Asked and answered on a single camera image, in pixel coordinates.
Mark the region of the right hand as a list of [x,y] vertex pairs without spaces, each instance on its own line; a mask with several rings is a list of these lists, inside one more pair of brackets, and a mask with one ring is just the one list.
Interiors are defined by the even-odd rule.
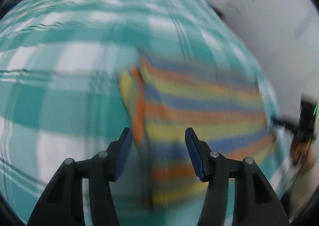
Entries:
[[313,140],[302,142],[296,137],[292,139],[289,149],[291,164],[297,167],[299,172],[310,169],[315,164],[313,145]]

